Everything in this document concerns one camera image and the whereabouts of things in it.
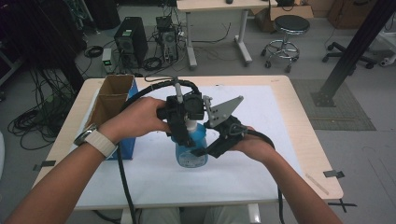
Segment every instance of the bar stool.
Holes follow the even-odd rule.
[[[289,65],[286,67],[285,72],[289,73],[291,69],[291,63],[296,62],[300,57],[300,50],[292,43],[289,42],[290,35],[303,35],[309,30],[309,21],[294,15],[284,15],[277,17],[274,20],[274,28],[285,34],[281,40],[273,40],[265,46],[262,50],[262,56],[265,56],[266,52],[270,53],[265,67],[271,67],[271,59],[273,56],[288,59]]]

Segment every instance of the pants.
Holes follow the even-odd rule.
[[[178,208],[143,209],[141,224],[180,224]],[[207,209],[204,224],[248,224],[246,205],[216,206]]]

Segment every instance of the watch face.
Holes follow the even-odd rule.
[[[90,135],[93,131],[97,130],[98,127],[96,126],[95,123],[92,123],[90,126],[88,126],[74,141],[74,144],[76,146],[81,146],[83,143],[85,143],[85,138]]]

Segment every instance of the white paper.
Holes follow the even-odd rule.
[[[287,134],[270,86],[199,87],[203,95],[213,97],[212,106],[239,95],[244,101],[233,115],[244,125],[270,137],[276,150],[301,175],[301,168]],[[183,93],[190,89],[183,88]],[[165,100],[175,95],[168,87],[149,94]],[[218,133],[207,130],[210,145]],[[199,204],[265,202],[277,199],[274,179],[265,167],[245,154],[229,151],[218,159],[209,156],[199,168],[177,164],[175,143],[165,133],[149,133],[136,138],[134,159],[123,162],[134,204],[138,207],[161,207]],[[81,195],[77,207],[125,207],[120,171],[116,161],[104,161]]]

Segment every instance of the plastic bottle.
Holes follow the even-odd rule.
[[[201,157],[196,157],[191,154],[191,151],[197,148],[206,148],[206,128],[204,125],[197,123],[194,120],[186,122],[187,130],[190,137],[195,142],[195,147],[184,147],[176,143],[176,158],[180,166],[186,168],[196,168],[207,163],[207,154]]]

